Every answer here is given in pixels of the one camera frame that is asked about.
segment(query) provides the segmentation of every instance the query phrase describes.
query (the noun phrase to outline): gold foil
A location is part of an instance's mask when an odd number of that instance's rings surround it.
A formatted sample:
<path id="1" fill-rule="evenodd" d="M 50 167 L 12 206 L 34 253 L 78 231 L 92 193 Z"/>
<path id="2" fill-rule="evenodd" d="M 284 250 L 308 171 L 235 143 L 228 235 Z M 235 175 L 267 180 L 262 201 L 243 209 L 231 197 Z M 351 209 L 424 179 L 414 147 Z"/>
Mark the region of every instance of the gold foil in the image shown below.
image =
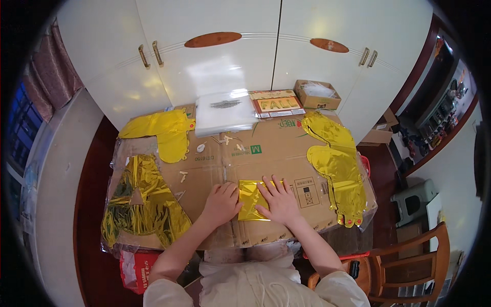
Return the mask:
<path id="1" fill-rule="evenodd" d="M 239 202 L 244 203 L 239 211 L 239 221 L 269 221 L 256 210 L 256 205 L 263 206 L 268 210 L 270 208 L 268 202 L 257 189 L 257 184 L 266 187 L 263 181 L 239 180 Z"/>
<path id="2" fill-rule="evenodd" d="M 143 204 L 131 204 L 134 193 L 140 193 Z M 130 158 L 114 195 L 104 212 L 101 233 L 112 248 L 119 232 L 133 235 L 155 233 L 167 248 L 191 226 L 155 164 L 154 155 Z"/>
<path id="3" fill-rule="evenodd" d="M 309 112 L 302 120 L 303 129 L 326 146 L 312 146 L 307 159 L 327 179 L 330 209 L 337 221 L 347 228 L 363 221 L 366 195 L 356 163 L 356 146 L 348 129 L 319 112 Z"/>
<path id="4" fill-rule="evenodd" d="M 195 119 L 188 119 L 186 110 L 173 110 L 140 116 L 130 120 L 119 132 L 122 139 L 157 136 L 159 157 L 167 163 L 186 159 L 188 131 L 194 130 Z"/>

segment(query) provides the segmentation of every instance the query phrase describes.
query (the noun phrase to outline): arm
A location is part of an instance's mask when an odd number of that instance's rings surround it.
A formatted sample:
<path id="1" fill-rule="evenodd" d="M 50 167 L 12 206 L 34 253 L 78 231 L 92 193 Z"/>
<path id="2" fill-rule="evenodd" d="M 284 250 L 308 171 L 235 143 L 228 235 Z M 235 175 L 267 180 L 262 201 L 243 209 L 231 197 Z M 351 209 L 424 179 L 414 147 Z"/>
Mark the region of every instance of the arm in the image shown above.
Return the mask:
<path id="1" fill-rule="evenodd" d="M 201 242 L 239 212 L 242 203 L 237 203 L 238 198 L 237 185 L 231 182 L 214 185 L 196 222 L 155 261 L 148 277 L 149 284 L 158 279 L 175 282 Z"/>
<path id="2" fill-rule="evenodd" d="M 270 209 L 256 206 L 257 211 L 266 218 L 287 226 L 302 244 L 308 259 L 315 271 L 323 278 L 326 275 L 343 271 L 341 260 L 329 244 L 307 223 L 300 214 L 299 206 L 288 182 L 283 184 L 273 175 L 273 186 L 266 177 L 263 177 L 267 187 L 257 185 L 257 188 L 268 202 Z"/>

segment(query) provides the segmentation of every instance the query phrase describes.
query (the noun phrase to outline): white sleeve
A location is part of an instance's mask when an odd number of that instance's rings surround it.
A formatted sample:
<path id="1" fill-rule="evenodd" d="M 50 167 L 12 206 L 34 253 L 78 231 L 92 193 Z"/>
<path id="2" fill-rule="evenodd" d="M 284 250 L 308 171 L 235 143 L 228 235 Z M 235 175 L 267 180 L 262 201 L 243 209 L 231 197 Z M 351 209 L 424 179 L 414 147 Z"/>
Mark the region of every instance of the white sleeve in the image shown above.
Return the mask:
<path id="1" fill-rule="evenodd" d="M 324 277 L 315 287 L 315 293 L 337 307 L 370 307 L 365 292 L 346 272 L 337 271 Z"/>
<path id="2" fill-rule="evenodd" d="M 167 279 L 159 279 L 143 293 L 143 307 L 193 307 L 192 298 L 183 287 Z"/>

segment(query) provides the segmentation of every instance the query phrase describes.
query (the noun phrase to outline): cabinet handle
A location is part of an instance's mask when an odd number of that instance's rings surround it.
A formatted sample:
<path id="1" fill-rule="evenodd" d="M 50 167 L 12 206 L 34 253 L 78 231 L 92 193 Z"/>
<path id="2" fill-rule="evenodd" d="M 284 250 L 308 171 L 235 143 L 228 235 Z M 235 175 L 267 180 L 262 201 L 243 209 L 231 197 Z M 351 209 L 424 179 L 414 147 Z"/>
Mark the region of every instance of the cabinet handle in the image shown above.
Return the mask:
<path id="1" fill-rule="evenodd" d="M 365 62 L 367 61 L 369 54 L 370 54 L 370 49 L 365 47 L 365 51 L 363 52 L 363 55 L 361 56 L 361 60 L 360 60 L 360 63 L 358 64 L 358 66 L 365 65 Z"/>
<path id="2" fill-rule="evenodd" d="M 154 40 L 154 42 L 152 43 L 152 47 L 153 47 L 154 52 L 155 52 L 155 57 L 157 58 L 157 63 L 159 65 L 163 65 L 164 63 L 162 63 L 162 58 L 160 57 L 159 48 L 157 48 L 157 41 L 156 40 Z"/>
<path id="3" fill-rule="evenodd" d="M 143 61 L 143 65 L 145 65 L 145 67 L 150 67 L 150 64 L 148 64 L 147 62 L 147 59 L 145 59 L 145 55 L 143 54 L 143 45 L 140 45 L 140 47 L 138 47 L 138 52 L 140 53 L 140 57 L 141 57 L 141 60 Z"/>
<path id="4" fill-rule="evenodd" d="M 372 58 L 370 59 L 370 63 L 368 63 L 367 67 L 373 66 L 373 63 L 375 63 L 375 60 L 377 59 L 378 55 L 379 55 L 379 53 L 377 52 L 377 50 L 373 50 Z"/>

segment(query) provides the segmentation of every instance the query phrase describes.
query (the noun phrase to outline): white cabinet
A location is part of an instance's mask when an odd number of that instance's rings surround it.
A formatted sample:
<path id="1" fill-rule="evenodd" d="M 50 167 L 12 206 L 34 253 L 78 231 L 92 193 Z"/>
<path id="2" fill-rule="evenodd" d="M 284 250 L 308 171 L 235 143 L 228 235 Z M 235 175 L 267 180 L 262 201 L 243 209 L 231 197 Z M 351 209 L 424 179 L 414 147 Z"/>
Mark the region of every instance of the white cabinet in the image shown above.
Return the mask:
<path id="1" fill-rule="evenodd" d="M 367 13 L 371 15 L 370 23 L 366 24 L 370 56 L 376 50 L 377 59 L 408 76 L 430 30 L 433 16 L 430 2 L 374 0 L 366 3 Z"/>
<path id="2" fill-rule="evenodd" d="M 282 37 L 278 40 L 273 89 L 293 88 L 296 80 L 329 82 L 346 101 L 362 66 L 358 53 L 330 52 L 312 45 L 306 39 Z"/>
<path id="3" fill-rule="evenodd" d="M 174 106 L 194 103 L 209 93 L 271 88 L 279 0 L 136 3 L 147 44 L 157 41 L 164 63 L 157 70 Z M 214 32 L 236 32 L 242 37 L 209 47 L 184 46 L 192 38 Z"/>
<path id="4" fill-rule="evenodd" d="M 351 131 L 355 144 L 373 128 L 406 79 L 407 75 L 376 62 L 373 67 L 362 69 L 345 104 L 337 111 L 343 125 Z"/>
<path id="5" fill-rule="evenodd" d="M 273 89 L 292 88 L 298 79 L 329 82 L 342 98 L 341 108 L 361 72 L 358 63 L 369 38 L 360 24 L 367 22 L 356 0 L 283 0 Z M 338 42 L 349 52 L 318 48 L 312 38 Z"/>
<path id="6" fill-rule="evenodd" d="M 411 72 L 432 12 L 426 0 L 69 0 L 57 17 L 76 71 L 117 129 L 201 95 L 287 89 L 307 79 L 334 86 L 342 99 L 337 113 L 360 140 Z M 237 40 L 185 45 L 215 32 L 235 32 Z M 348 52 L 318 48 L 312 38 Z"/>
<path id="7" fill-rule="evenodd" d="M 291 88 L 297 79 L 331 83 L 342 99 L 336 112 L 358 143 L 409 76 L 432 13 L 426 0 L 283 0 L 273 89 Z M 312 38 L 349 52 L 318 48 Z M 370 53 L 360 65 L 365 48 Z"/>
<path id="8" fill-rule="evenodd" d="M 68 1 L 58 25 L 75 70 L 117 129 L 170 106 L 141 27 L 135 0 Z M 150 63 L 146 68 L 138 47 Z"/>

